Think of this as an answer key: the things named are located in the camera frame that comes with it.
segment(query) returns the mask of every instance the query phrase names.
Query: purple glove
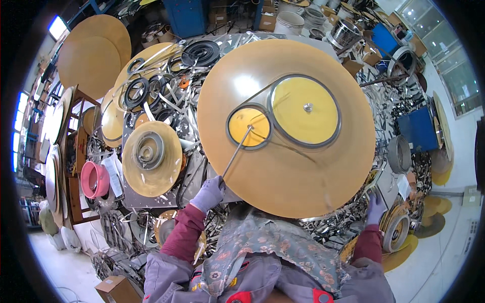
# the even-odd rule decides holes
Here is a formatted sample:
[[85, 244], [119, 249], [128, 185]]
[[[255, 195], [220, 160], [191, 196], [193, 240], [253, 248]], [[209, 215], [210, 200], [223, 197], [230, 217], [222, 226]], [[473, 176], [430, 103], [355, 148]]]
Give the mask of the purple glove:
[[221, 183], [221, 181], [222, 177], [219, 175], [214, 179], [206, 180], [195, 198], [190, 200], [190, 204], [203, 213], [207, 213], [209, 209], [216, 207], [224, 199], [224, 191], [226, 190], [226, 184], [223, 181]]
[[366, 226], [377, 224], [379, 225], [379, 221], [381, 220], [382, 215], [387, 210], [384, 201], [382, 200], [382, 196], [376, 195], [374, 193], [369, 195], [369, 207], [367, 208], [367, 221], [365, 223]]

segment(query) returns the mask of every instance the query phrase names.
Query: maroon sleeve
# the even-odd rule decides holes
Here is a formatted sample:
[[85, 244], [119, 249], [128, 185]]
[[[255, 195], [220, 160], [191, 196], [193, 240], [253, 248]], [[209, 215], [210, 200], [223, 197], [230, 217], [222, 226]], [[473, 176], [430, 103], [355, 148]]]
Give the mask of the maroon sleeve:
[[192, 263], [197, 250], [197, 240], [204, 230], [205, 217], [206, 214], [192, 204], [179, 210], [175, 217], [175, 228], [167, 237], [160, 253]]
[[374, 262], [382, 262], [382, 234], [379, 225], [366, 226], [357, 238], [352, 263], [359, 258], [369, 258]]

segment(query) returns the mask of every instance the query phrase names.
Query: white floor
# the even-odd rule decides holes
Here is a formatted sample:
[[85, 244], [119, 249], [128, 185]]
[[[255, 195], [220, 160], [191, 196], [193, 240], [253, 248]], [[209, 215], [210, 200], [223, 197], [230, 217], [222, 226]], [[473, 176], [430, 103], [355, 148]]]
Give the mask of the white floor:
[[413, 254], [386, 278], [397, 303], [439, 302], [458, 275], [472, 220], [480, 219], [481, 207], [461, 207], [462, 198], [449, 198], [452, 209], [435, 236], [420, 239]]
[[32, 248], [44, 268], [44, 272], [65, 302], [104, 303], [94, 287], [99, 284], [91, 259], [84, 253], [67, 249], [58, 251], [49, 242], [48, 236], [40, 231], [29, 234]]

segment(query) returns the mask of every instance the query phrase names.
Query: tan disc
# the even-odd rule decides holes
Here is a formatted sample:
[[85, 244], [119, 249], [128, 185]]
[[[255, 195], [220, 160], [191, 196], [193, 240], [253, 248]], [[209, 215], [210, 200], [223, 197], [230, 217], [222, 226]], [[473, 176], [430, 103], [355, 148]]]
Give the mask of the tan disc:
[[444, 174], [451, 170], [452, 164], [453, 162], [448, 160], [445, 148], [431, 151], [431, 171], [433, 173]]
[[101, 117], [103, 140], [109, 147], [118, 147], [121, 145], [124, 127], [123, 113], [114, 102], [111, 102]]
[[310, 2], [308, 2], [307, 0], [303, 0], [300, 3], [293, 3], [293, 2], [290, 2], [288, 0], [283, 0], [283, 1], [286, 2], [286, 3], [292, 4], [292, 5], [302, 6], [302, 7], [307, 7], [307, 6], [310, 5]]
[[414, 231], [414, 235], [418, 239], [428, 238], [439, 233], [445, 227], [445, 217], [437, 212], [431, 217], [423, 218], [423, 222], [418, 230]]
[[272, 84], [289, 74], [312, 77], [333, 95], [341, 113], [338, 137], [330, 145], [310, 149], [274, 130], [267, 145], [239, 151], [224, 180], [239, 197], [263, 211], [288, 218], [315, 217], [353, 197], [371, 170], [375, 150], [369, 104], [356, 81], [332, 57], [306, 44], [278, 39], [231, 51], [202, 86], [197, 111], [200, 140], [221, 175], [237, 147], [226, 134], [229, 114], [253, 95], [257, 96], [251, 103], [267, 108]]
[[135, 129], [136, 129], [138, 126], [140, 126], [140, 125], [142, 125], [143, 123], [148, 122], [148, 121], [149, 121], [149, 120], [148, 120], [148, 116], [147, 116], [147, 114], [146, 114], [146, 113], [144, 113], [144, 112], [143, 112], [143, 113], [141, 113], [141, 114], [140, 114], [140, 115], [139, 115], [139, 116], [136, 118], [136, 121], [135, 121]]
[[[121, 107], [121, 104], [118, 104], [118, 103], [122, 103], [123, 100], [122, 100], [122, 89], [118, 89], [122, 84], [123, 82], [128, 79], [128, 66], [131, 64], [131, 62], [135, 61], [136, 59], [139, 59], [139, 58], [143, 58], [145, 61], [150, 59], [153, 55], [155, 55], [157, 52], [163, 50], [164, 48], [166, 47], [169, 47], [167, 48], [167, 50], [165, 50], [164, 52], [160, 53], [159, 55], [157, 55], [157, 57], [153, 58], [151, 61], [149, 61], [146, 65], [152, 65], [154, 64], [155, 62], [157, 61], [160, 61], [160, 59], [162, 58], [169, 58], [171, 55], [174, 54], [174, 52], [176, 50], [181, 50], [181, 48], [178, 46], [178, 44], [174, 44], [174, 43], [170, 43], [170, 42], [164, 42], [164, 43], [158, 43], [158, 44], [155, 44], [153, 46], [150, 46], [148, 48], [145, 48], [144, 50], [142, 50], [141, 52], [139, 52], [138, 54], [136, 54], [131, 60], [129, 60], [125, 66], [121, 69], [121, 71], [119, 72], [119, 74], [117, 75], [118, 78], [116, 78], [116, 82], [114, 83], [114, 86], [113, 86], [113, 89], [112, 89], [112, 93], [114, 94], [114, 96], [112, 95], [113, 99], [115, 100], [116, 104], [118, 107], [122, 108]], [[166, 60], [164, 61], [161, 61], [159, 64], [155, 64], [151, 67], [161, 67], [163, 66], [163, 63], [166, 62]], [[155, 75], [156, 73], [158, 73], [159, 71], [158, 70], [154, 70], [153, 72], [148, 72], [146, 74], [143, 75], [144, 78], [146, 78], [147, 80], [150, 79], [151, 76]], [[140, 111], [141, 108], [135, 108], [133, 109], [134, 112], [137, 112], [137, 111]]]
[[79, 90], [97, 100], [113, 87], [121, 64], [118, 51], [108, 39], [87, 37], [64, 42], [57, 68], [64, 87], [79, 84]]
[[[134, 145], [137, 139], [147, 131], [155, 132], [163, 139], [165, 155], [162, 162], [151, 170], [142, 170], [135, 162]], [[153, 139], [148, 139], [144, 146], [155, 150]], [[174, 185], [182, 167], [182, 146], [177, 133], [160, 121], [148, 121], [136, 128], [123, 146], [123, 172], [133, 190], [145, 197], [160, 196]]]
[[101, 125], [101, 113], [99, 107], [90, 107], [83, 114], [81, 119], [81, 126], [88, 135], [92, 135], [93, 131]]
[[452, 161], [454, 148], [453, 148], [452, 138], [450, 134], [450, 127], [448, 126], [448, 120], [446, 118], [445, 110], [443, 109], [443, 104], [441, 104], [441, 100], [439, 99], [435, 91], [433, 91], [433, 100], [435, 101], [436, 112], [438, 113], [438, 118], [439, 118], [439, 124], [441, 126], [441, 130], [443, 131], [443, 137], [445, 139], [445, 147], [446, 147], [448, 160]]
[[441, 203], [436, 207], [436, 211], [444, 215], [452, 209], [452, 202], [446, 198], [441, 198]]
[[119, 54], [120, 67], [130, 60], [131, 40], [128, 31], [120, 20], [110, 15], [95, 15], [81, 21], [72, 29], [64, 43], [93, 36], [106, 38], [114, 45]]
[[403, 264], [416, 249], [418, 246], [418, 238], [412, 235], [408, 237], [410, 237], [409, 243], [403, 249], [395, 253], [382, 256], [382, 267], [384, 268], [384, 272], [391, 271]]

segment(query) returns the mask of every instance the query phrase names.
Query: white plastic bucket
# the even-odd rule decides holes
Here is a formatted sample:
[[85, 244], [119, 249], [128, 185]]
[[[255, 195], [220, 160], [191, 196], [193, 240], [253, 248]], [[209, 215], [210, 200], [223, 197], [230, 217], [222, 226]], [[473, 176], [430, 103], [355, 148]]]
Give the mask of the white plastic bucket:
[[327, 2], [328, 2], [328, 0], [313, 0], [312, 4], [316, 4], [320, 7], [322, 5], [326, 5]]
[[342, 2], [341, 0], [330, 0], [328, 3], [327, 3], [327, 6], [330, 7], [331, 9], [336, 9], [340, 2]]
[[293, 12], [281, 12], [276, 17], [274, 33], [285, 35], [299, 35], [302, 32], [305, 21], [303, 18]]
[[339, 9], [339, 12], [337, 13], [337, 16], [340, 17], [340, 19], [345, 19], [346, 17], [349, 17], [350, 19], [354, 19], [354, 13], [346, 9], [345, 7], [341, 6]]
[[293, 5], [284, 1], [280, 1], [278, 4], [278, 14], [281, 12], [292, 12], [292, 13], [298, 13], [298, 11], [302, 8], [299, 5]]

